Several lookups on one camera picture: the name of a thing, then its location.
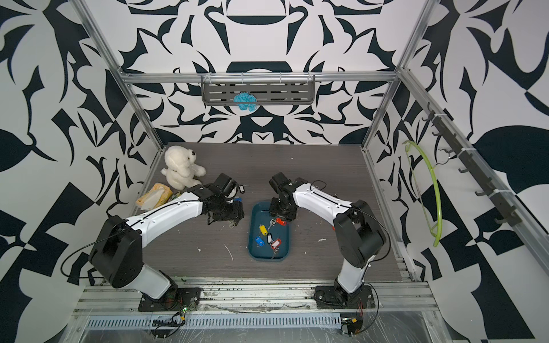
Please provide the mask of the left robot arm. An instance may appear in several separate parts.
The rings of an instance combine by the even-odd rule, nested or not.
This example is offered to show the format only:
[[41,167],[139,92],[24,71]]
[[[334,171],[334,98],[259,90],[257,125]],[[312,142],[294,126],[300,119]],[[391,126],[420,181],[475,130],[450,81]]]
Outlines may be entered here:
[[177,225],[201,215],[207,224],[244,218],[237,196],[244,187],[226,174],[210,184],[197,185],[162,206],[123,219],[114,216],[101,229],[89,254],[89,262],[115,289],[141,292],[146,300],[163,307],[181,304],[178,286],[165,273],[143,261],[143,249]]

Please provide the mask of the yellow tissue pack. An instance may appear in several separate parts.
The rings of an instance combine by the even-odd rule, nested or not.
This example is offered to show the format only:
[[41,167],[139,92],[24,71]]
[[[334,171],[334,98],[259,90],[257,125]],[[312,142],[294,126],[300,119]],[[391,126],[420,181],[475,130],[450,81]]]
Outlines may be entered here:
[[150,211],[165,204],[173,195],[172,190],[161,183],[156,183],[150,191],[136,201],[138,209]]

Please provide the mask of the blue key tag centre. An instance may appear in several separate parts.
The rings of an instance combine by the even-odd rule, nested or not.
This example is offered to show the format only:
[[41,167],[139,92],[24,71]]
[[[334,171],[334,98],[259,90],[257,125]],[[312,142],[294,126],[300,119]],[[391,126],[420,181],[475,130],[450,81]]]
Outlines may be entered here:
[[258,247],[264,247],[265,246],[265,242],[261,237],[256,237],[255,241],[256,241]]

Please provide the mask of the teal scrunchie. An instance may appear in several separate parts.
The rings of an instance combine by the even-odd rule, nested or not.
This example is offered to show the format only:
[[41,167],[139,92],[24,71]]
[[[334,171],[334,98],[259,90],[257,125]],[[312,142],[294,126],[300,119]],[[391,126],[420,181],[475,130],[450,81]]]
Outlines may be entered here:
[[255,111],[257,109],[257,98],[250,93],[240,92],[234,97],[233,101],[241,111]]

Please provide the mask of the teal storage box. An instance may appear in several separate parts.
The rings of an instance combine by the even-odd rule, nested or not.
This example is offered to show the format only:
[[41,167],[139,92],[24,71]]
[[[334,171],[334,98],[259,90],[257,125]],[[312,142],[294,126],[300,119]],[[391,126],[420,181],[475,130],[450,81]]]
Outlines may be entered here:
[[[270,203],[258,202],[252,209],[250,217],[250,231],[248,237],[248,252],[250,256],[259,262],[281,262],[290,252],[290,223],[286,226],[276,223],[277,217],[270,212]],[[260,232],[260,225],[266,226],[268,235],[263,236]],[[264,247],[258,247],[256,237],[261,237]]]

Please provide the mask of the dark wall hook rail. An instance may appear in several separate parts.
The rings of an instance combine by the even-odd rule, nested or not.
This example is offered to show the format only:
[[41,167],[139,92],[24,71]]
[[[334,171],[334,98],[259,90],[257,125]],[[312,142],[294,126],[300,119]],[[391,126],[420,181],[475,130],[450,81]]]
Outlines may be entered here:
[[436,113],[431,109],[430,102],[427,103],[427,110],[428,115],[424,121],[431,122],[437,130],[434,136],[442,137],[449,145],[448,148],[443,148],[443,151],[461,162],[463,168],[458,170],[461,174],[470,174],[476,181],[480,191],[475,191],[475,195],[489,198],[497,209],[499,215],[496,216],[495,222],[500,225],[509,224],[512,227],[521,224],[523,220],[516,205],[505,195],[510,193],[510,190],[498,186],[494,172],[490,170],[477,149],[458,131],[446,113]]

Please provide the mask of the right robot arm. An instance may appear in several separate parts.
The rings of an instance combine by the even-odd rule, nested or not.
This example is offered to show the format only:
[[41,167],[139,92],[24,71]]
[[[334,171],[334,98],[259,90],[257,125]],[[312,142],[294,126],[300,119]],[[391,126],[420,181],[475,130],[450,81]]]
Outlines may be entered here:
[[387,242],[383,225],[375,218],[370,205],[362,200],[349,202],[333,197],[304,179],[288,179],[279,172],[269,181],[276,197],[270,214],[291,222],[298,209],[305,209],[333,226],[343,265],[335,279],[332,293],[340,303],[360,294],[367,268]]

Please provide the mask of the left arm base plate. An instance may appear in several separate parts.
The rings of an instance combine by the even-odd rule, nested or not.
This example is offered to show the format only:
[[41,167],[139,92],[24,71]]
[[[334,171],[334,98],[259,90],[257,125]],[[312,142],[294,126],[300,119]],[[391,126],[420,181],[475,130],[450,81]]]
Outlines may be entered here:
[[142,295],[139,312],[179,312],[195,310],[200,303],[199,287],[170,287],[158,300]]

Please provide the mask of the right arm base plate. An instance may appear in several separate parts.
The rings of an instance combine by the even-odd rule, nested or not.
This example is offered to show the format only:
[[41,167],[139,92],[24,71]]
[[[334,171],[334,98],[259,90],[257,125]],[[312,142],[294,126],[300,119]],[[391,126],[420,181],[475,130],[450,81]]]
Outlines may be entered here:
[[362,284],[353,293],[347,293],[342,287],[317,286],[313,294],[319,309],[374,309],[376,296],[369,284]]

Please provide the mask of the white teddy bear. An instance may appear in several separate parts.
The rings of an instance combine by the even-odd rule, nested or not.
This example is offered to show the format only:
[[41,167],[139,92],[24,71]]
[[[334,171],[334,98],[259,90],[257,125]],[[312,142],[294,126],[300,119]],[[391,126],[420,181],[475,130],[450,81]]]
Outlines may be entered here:
[[197,155],[191,149],[182,146],[169,147],[164,153],[166,167],[161,173],[170,187],[183,191],[201,184],[196,177],[204,177],[207,170],[196,164]]

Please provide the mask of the grey slotted wall shelf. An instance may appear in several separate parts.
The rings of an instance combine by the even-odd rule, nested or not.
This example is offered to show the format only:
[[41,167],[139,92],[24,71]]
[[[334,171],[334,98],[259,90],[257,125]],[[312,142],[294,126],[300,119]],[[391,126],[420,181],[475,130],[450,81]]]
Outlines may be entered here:
[[315,77],[311,74],[236,74],[201,78],[202,101],[209,106],[236,106],[240,92],[257,98],[257,105],[308,105],[315,100]]

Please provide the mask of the green hoop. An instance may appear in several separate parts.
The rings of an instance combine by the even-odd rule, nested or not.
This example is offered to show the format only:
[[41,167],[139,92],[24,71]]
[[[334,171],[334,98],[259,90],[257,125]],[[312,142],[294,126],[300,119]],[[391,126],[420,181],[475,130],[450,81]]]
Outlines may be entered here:
[[[440,245],[440,240],[442,239],[442,236],[443,236],[443,208],[442,208],[440,187],[438,184],[437,175],[435,173],[435,166],[431,163],[427,154],[418,143],[411,140],[406,140],[403,142],[403,146],[405,148],[405,155],[407,157],[407,162],[409,164],[409,168],[412,174],[415,190],[417,191],[417,198],[419,199],[419,202],[421,204],[423,215],[427,224],[427,228],[429,229],[429,233],[434,239],[433,247],[436,248]],[[430,175],[430,179],[433,186],[433,193],[435,196],[435,221],[432,220],[432,216],[429,213],[428,208],[425,206],[422,194],[420,193],[420,187],[417,182],[417,177],[415,176],[415,168],[413,167],[413,164],[412,164],[413,156],[410,154],[410,151],[412,149],[414,149],[421,156],[422,161],[425,164],[425,167],[428,171],[428,174]]]

